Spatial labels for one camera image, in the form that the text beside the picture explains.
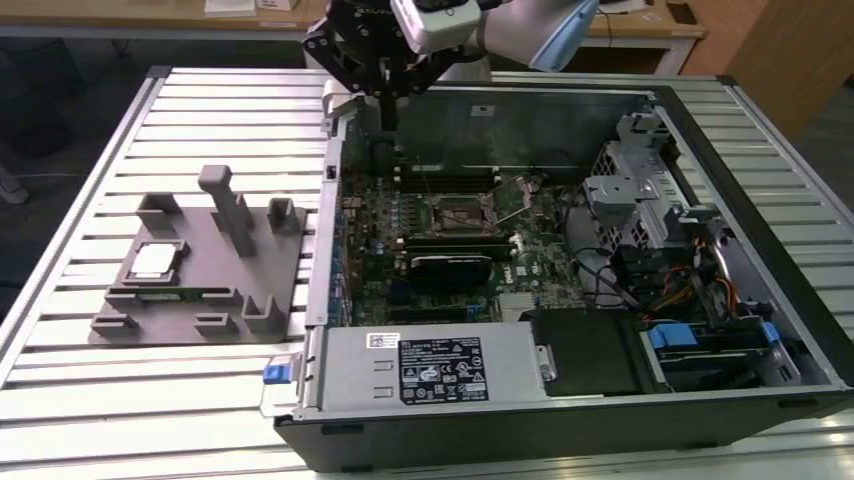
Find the desk leg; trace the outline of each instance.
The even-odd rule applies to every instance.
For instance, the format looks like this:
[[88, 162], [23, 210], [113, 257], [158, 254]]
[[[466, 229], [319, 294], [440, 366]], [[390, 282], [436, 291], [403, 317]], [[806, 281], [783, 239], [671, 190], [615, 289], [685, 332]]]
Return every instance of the desk leg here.
[[655, 75], [679, 75], [694, 49], [694, 43], [697, 43], [697, 40], [693, 38], [678, 38], [671, 41], [670, 49], [665, 53], [655, 69]]

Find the wooden desk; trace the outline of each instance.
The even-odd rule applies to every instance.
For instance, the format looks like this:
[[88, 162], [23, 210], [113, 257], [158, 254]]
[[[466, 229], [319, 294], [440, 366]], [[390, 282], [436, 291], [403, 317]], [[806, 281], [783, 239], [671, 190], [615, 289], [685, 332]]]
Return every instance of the wooden desk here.
[[[323, 17], [326, 0], [255, 17], [206, 18], [204, 0], [0, 0], [0, 36], [184, 40], [299, 40]], [[706, 34], [675, 22], [663, 0], [629, 15], [597, 15], [585, 46], [653, 48], [667, 53], [657, 73], [678, 74]]]

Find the white paper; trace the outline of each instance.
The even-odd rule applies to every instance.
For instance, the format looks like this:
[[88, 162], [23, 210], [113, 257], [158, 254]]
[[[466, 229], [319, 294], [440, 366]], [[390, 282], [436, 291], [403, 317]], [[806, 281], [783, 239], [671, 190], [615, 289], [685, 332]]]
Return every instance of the white paper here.
[[609, 3], [599, 5], [599, 10], [602, 10], [609, 15], [637, 12], [638, 10], [643, 10], [650, 6], [646, 4], [646, 0], [622, 0], [622, 2]]
[[255, 0], [204, 0], [204, 16], [252, 17], [255, 16]]

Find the black plastic bracket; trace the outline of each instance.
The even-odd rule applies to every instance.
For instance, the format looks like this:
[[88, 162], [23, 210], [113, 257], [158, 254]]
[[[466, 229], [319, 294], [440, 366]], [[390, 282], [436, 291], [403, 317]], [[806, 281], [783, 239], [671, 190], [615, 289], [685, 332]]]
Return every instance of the black plastic bracket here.
[[148, 68], [146, 78], [166, 78], [172, 74], [172, 67], [168, 65], [152, 65]]
[[738, 87], [738, 80], [733, 75], [718, 75], [715, 78], [725, 87]]

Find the green circuit board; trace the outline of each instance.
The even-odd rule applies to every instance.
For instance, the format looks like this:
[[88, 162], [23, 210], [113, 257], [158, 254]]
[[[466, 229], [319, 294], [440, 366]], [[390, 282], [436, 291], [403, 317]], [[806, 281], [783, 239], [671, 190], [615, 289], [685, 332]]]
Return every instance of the green circuit board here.
[[[582, 286], [554, 227], [558, 187], [526, 190], [524, 178], [502, 177], [479, 194], [403, 193], [392, 178], [344, 177], [340, 207], [347, 222], [347, 282], [354, 325], [386, 325], [410, 314], [464, 314], [466, 322], [500, 321], [503, 293], [530, 293], [539, 308], [585, 305]], [[510, 238], [504, 261], [491, 265], [488, 281], [466, 292], [407, 295], [402, 239], [464, 236], [476, 246]]]

